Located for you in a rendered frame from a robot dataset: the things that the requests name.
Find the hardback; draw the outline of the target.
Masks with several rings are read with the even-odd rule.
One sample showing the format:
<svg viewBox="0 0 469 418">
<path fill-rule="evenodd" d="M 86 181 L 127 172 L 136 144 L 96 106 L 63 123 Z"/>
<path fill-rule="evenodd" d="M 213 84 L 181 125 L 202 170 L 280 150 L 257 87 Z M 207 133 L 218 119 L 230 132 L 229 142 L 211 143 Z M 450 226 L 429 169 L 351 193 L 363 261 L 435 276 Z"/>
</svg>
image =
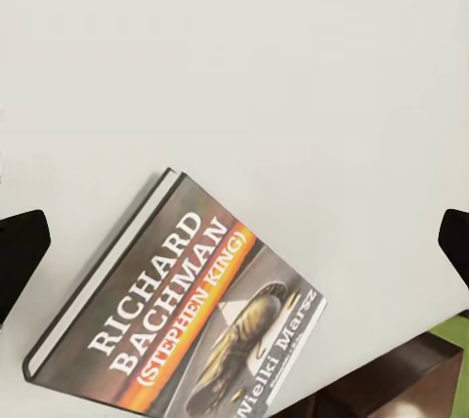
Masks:
<svg viewBox="0 0 469 418">
<path fill-rule="evenodd" d="M 263 418 L 329 301 L 172 168 L 22 362 L 145 418 Z"/>
</svg>

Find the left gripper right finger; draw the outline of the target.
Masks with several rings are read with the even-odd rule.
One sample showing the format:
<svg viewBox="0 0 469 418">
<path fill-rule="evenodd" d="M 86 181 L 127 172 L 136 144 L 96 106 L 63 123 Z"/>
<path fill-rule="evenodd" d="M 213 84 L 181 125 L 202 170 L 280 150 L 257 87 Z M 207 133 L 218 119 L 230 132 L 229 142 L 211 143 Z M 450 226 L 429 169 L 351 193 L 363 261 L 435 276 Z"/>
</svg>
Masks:
<svg viewBox="0 0 469 418">
<path fill-rule="evenodd" d="M 447 209 L 437 242 L 469 287 L 469 213 Z"/>
</svg>

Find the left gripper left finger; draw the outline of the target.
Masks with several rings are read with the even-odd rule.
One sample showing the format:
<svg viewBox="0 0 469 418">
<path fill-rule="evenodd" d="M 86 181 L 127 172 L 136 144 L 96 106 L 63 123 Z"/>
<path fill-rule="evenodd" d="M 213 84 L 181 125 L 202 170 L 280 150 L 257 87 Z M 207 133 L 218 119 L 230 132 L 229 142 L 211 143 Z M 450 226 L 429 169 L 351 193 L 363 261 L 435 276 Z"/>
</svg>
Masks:
<svg viewBox="0 0 469 418">
<path fill-rule="evenodd" d="M 0 220 L 0 326 L 51 245 L 42 209 Z"/>
</svg>

